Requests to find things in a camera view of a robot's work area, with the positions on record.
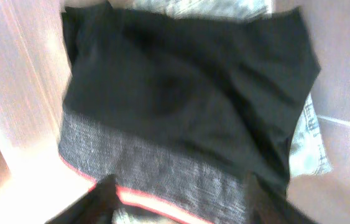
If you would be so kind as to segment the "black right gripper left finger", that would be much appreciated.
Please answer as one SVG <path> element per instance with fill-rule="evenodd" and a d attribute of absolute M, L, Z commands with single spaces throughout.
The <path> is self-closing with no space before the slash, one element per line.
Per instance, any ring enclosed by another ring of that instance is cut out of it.
<path fill-rule="evenodd" d="M 46 224 L 97 224 L 112 223 L 114 211 L 120 206 L 116 176 L 101 179 L 93 190 L 79 198 L 62 213 Z"/>

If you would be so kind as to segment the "black shorts red grey waistband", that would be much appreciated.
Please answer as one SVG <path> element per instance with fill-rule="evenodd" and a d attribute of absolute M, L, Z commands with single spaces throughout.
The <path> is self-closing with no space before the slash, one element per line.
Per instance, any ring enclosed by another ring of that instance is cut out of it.
<path fill-rule="evenodd" d="M 292 137 L 320 71 L 299 9 L 233 22 L 102 2 L 61 18 L 72 77 L 58 153 L 96 182 L 64 222 L 126 208 L 310 223 L 287 201 Z"/>

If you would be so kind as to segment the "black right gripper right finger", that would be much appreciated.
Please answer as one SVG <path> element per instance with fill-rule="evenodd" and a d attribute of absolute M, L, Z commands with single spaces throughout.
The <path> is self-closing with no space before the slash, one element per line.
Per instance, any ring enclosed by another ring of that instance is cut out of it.
<path fill-rule="evenodd" d="M 250 224 L 315 224 L 287 200 L 274 192 L 255 174 L 246 176 L 246 223 Z"/>

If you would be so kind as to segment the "clear plastic storage bin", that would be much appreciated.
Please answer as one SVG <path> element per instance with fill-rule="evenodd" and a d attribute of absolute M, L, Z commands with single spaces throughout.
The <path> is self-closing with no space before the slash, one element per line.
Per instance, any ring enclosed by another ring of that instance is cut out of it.
<path fill-rule="evenodd" d="M 0 223 L 43 223 L 91 183 L 59 159 L 70 76 L 60 1 L 0 1 Z M 291 181 L 288 198 L 319 223 L 350 223 L 350 1 L 275 1 L 302 8 L 321 73 L 312 98 L 333 171 Z"/>

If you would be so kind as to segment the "light blue jeans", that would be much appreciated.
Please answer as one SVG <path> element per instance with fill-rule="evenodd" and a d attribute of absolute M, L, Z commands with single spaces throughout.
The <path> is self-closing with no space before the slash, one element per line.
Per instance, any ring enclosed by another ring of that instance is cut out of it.
<path fill-rule="evenodd" d="M 265 1 L 136 1 L 114 127 L 131 203 L 187 223 L 246 223 L 245 178 L 286 199 L 331 170 L 310 90 L 320 69 L 298 11 Z"/>

